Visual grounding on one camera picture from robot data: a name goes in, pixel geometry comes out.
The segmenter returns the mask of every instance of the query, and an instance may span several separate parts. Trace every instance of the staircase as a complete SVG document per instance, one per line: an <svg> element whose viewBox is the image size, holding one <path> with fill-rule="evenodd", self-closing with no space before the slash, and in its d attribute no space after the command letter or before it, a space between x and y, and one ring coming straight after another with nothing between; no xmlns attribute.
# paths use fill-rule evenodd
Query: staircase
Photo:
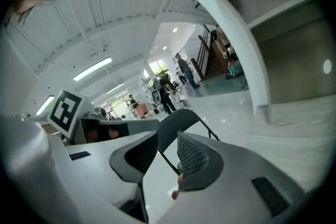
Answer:
<svg viewBox="0 0 336 224"><path fill-rule="evenodd" d="M225 73L225 69L220 62L221 61L219 60L213 46L210 46L209 59L205 72L205 80Z"/></svg>

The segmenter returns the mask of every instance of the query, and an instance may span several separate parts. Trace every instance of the ceiling light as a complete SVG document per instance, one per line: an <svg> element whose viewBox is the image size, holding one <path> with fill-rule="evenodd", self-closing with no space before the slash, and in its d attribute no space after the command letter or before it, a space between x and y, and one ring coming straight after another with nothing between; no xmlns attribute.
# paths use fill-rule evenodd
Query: ceiling light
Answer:
<svg viewBox="0 0 336 224"><path fill-rule="evenodd" d="M121 95L123 95L124 93L127 93L127 92L128 92L128 91L124 91L124 92L118 94L115 98L117 98L117 97L119 97L119 96L121 96Z"/></svg>
<svg viewBox="0 0 336 224"><path fill-rule="evenodd" d="M48 99L43 103L43 105L40 107L40 109L36 112L36 116L39 116L42 112L43 112L43 110L48 106L48 104L50 104L51 103L51 101L54 99L55 97L53 96L53 95L50 95L49 97L48 97Z"/></svg>
<svg viewBox="0 0 336 224"><path fill-rule="evenodd" d="M77 75L74 77L74 80L78 81L82 78L84 78L86 75L94 72L95 70L97 70L98 68L101 68L104 65L107 65L108 63L112 62L112 59L109 57L105 60L102 60L101 62L95 64L94 66L88 68L87 70L83 71L81 74Z"/></svg>
<svg viewBox="0 0 336 224"><path fill-rule="evenodd" d="M122 83L122 84L120 84L120 85L118 85L118 86L116 86L115 88L113 88L112 90L109 90L107 93L110 93L111 91L114 91L116 88L119 88L119 87L121 87L121 86L123 86L124 85L124 83Z"/></svg>

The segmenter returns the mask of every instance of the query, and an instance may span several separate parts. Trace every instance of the black chair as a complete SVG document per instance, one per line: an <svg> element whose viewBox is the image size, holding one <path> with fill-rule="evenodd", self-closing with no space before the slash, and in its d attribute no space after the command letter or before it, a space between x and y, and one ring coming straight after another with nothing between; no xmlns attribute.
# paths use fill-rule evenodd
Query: black chair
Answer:
<svg viewBox="0 0 336 224"><path fill-rule="evenodd" d="M158 151L169 164L169 166L176 172L178 175L182 172L182 167L180 163L177 165L177 168L167 159L164 155L165 150L170 146L170 144L177 138L177 132L184 132L189 127L194 125L197 122L202 122L203 125L207 128L209 138L211 135L219 140L218 136L202 121L202 119L193 111L189 109L180 109L176 110L173 114L166 117L159 126L159 140L158 140Z"/></svg>

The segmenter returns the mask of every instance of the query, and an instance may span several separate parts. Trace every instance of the ceiling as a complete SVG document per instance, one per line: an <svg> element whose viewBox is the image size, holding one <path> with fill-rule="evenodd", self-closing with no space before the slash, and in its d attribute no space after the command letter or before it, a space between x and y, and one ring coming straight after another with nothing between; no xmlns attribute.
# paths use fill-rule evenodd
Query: ceiling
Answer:
<svg viewBox="0 0 336 224"><path fill-rule="evenodd" d="M61 89L76 90L96 103L109 98L106 91L114 85L136 84L152 46L174 37L172 26L183 29L182 23L160 27L161 23L215 24L207 12L195 8L196 3L55 0L34 7L24 24L18 24L14 16L7 29L9 39L39 77L24 113L35 114L49 95L57 95ZM79 81L73 79L107 57L112 63Z"/></svg>

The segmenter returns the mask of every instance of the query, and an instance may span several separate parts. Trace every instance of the chair backrest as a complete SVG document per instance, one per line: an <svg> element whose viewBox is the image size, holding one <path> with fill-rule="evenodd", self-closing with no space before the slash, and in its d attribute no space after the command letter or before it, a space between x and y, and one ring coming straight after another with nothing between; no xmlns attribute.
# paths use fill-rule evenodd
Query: chair backrest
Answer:
<svg viewBox="0 0 336 224"><path fill-rule="evenodd" d="M177 132L184 132L195 123L202 121L189 109L179 109L160 122L158 150L163 153L177 138Z"/></svg>

